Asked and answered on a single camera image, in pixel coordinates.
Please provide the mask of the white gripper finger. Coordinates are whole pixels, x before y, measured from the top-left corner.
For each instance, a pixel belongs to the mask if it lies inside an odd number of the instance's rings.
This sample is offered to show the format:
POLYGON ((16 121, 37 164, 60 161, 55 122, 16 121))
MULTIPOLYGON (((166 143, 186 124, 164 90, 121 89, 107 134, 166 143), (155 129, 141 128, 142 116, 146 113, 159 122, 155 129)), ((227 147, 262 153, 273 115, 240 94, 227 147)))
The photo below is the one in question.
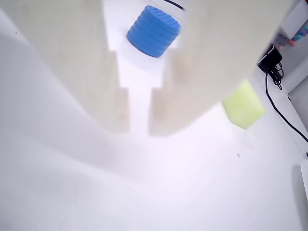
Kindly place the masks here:
POLYGON ((128 131, 128 91, 108 47, 101 0, 3 0, 0 6, 101 127, 128 131))
POLYGON ((190 0, 178 47, 154 89, 149 133, 168 136, 195 122, 253 72, 292 0, 190 0))

